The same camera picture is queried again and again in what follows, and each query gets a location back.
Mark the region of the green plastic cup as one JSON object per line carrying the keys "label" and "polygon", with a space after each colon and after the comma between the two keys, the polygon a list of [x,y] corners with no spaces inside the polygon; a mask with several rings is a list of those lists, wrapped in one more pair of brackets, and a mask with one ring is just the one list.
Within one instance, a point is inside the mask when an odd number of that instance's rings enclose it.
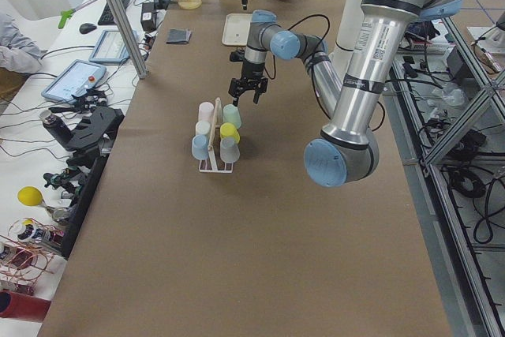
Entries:
{"label": "green plastic cup", "polygon": [[227,104],[223,108],[223,122],[234,125],[236,129],[241,128],[241,115],[238,107],[233,104]]}

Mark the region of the yellow plastic cup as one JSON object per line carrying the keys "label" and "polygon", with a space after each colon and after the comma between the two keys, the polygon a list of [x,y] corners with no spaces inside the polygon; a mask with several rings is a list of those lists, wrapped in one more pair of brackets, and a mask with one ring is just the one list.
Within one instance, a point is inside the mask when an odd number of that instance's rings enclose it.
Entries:
{"label": "yellow plastic cup", "polygon": [[240,134],[238,132],[238,129],[231,122],[224,122],[219,128],[219,134],[222,140],[231,137],[237,144],[240,142]]}

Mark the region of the pink plastic cup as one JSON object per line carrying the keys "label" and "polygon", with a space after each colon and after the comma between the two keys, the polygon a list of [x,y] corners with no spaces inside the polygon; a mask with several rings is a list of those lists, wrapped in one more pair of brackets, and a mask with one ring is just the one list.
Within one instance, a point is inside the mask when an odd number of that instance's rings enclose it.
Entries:
{"label": "pink plastic cup", "polygon": [[198,121],[207,121],[212,123],[214,115],[214,104],[211,102],[202,102],[198,109]]}

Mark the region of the cream rabbit tray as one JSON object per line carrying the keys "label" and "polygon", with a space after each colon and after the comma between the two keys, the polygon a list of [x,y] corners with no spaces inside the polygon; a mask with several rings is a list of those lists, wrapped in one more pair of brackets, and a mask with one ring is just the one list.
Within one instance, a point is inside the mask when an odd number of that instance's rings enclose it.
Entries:
{"label": "cream rabbit tray", "polygon": [[251,13],[227,14],[223,27],[222,44],[228,47],[245,47],[251,20]]}

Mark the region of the cream plastic cup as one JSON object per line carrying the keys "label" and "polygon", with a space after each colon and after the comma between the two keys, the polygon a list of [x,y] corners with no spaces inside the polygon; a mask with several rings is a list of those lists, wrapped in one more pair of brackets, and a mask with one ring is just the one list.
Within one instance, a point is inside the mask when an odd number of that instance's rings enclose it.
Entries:
{"label": "cream plastic cup", "polygon": [[195,124],[195,135],[208,137],[211,132],[211,123],[207,120],[200,120]]}

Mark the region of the light blue plastic cup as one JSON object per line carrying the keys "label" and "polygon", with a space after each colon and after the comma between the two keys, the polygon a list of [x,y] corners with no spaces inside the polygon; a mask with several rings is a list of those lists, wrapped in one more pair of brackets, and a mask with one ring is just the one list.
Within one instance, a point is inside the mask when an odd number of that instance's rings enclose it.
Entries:
{"label": "light blue plastic cup", "polygon": [[208,138],[206,135],[197,134],[192,139],[192,154],[199,161],[208,158]]}

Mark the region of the grey purple folded cloth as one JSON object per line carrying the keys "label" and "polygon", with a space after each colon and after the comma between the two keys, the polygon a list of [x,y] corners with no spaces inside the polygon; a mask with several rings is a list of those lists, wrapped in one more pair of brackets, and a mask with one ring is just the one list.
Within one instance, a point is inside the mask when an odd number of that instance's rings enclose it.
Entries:
{"label": "grey purple folded cloth", "polygon": [[188,44],[192,33],[190,29],[171,28],[166,36],[166,44]]}

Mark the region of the black power adapter box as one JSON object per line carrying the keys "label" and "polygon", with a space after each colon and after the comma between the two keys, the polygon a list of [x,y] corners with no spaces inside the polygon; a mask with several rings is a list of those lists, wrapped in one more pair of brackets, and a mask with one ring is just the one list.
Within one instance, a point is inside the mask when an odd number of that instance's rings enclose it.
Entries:
{"label": "black power adapter box", "polygon": [[153,32],[157,28],[157,10],[154,2],[144,2],[141,5],[140,24],[145,32]]}

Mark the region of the upper teach pendant tablet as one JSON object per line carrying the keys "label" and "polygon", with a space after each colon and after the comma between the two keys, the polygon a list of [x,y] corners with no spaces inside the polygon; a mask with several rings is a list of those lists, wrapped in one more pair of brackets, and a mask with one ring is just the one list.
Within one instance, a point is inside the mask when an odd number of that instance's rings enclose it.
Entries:
{"label": "upper teach pendant tablet", "polygon": [[103,65],[118,65],[129,58],[122,35],[118,30],[106,29],[99,36],[89,61]]}

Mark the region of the teach pendant tablet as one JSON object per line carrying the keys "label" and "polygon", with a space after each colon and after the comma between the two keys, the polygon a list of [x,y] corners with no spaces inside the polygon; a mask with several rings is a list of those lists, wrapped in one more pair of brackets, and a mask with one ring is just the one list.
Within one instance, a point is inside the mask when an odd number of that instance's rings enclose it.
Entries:
{"label": "teach pendant tablet", "polygon": [[129,58],[122,35],[118,30],[106,29],[99,36],[89,61],[103,65],[118,65]]}
{"label": "teach pendant tablet", "polygon": [[97,86],[106,71],[104,65],[77,59],[41,92],[41,96],[54,102],[73,103],[76,97]]}

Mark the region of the black computer mouse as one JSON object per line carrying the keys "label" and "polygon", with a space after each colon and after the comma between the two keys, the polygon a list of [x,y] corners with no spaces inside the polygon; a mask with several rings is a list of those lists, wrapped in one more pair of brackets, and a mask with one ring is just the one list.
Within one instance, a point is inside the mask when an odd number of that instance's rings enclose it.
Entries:
{"label": "black computer mouse", "polygon": [[88,34],[97,29],[97,26],[92,23],[83,23],[79,27],[79,32],[82,35]]}

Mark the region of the yellow ball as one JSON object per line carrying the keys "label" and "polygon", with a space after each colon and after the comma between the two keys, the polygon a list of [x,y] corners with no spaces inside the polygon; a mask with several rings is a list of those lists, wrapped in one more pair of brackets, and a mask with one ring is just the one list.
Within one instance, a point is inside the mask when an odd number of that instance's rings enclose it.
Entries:
{"label": "yellow ball", "polygon": [[17,199],[25,206],[40,206],[43,203],[42,193],[33,186],[25,186],[17,193]]}

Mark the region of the red cylinder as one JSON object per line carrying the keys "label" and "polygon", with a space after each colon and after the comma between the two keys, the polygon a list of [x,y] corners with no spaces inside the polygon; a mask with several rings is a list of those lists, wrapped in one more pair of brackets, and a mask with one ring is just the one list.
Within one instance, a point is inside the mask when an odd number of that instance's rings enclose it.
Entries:
{"label": "red cylinder", "polygon": [[11,291],[1,292],[1,318],[43,322],[51,301]]}

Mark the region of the aluminium frame post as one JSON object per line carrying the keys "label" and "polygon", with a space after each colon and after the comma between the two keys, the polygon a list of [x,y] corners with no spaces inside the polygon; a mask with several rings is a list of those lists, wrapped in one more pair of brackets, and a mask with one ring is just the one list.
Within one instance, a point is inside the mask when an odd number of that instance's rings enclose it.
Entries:
{"label": "aluminium frame post", "polygon": [[131,24],[125,12],[125,7],[122,5],[121,0],[107,0],[107,4],[114,16],[116,25],[122,35],[137,75],[142,80],[147,76],[148,70],[134,37]]}

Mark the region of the green handled reacher stick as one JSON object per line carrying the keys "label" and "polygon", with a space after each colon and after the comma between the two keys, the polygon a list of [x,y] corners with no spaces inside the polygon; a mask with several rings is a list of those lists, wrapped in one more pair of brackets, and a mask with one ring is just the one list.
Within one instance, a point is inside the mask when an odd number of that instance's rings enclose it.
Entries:
{"label": "green handled reacher stick", "polygon": [[60,21],[58,23],[58,29],[63,29],[65,27],[65,24],[68,19],[72,17],[72,15],[75,14],[75,12],[83,9],[86,6],[91,5],[93,2],[96,2],[98,0],[87,0],[86,2],[68,10],[64,10],[60,12]]}

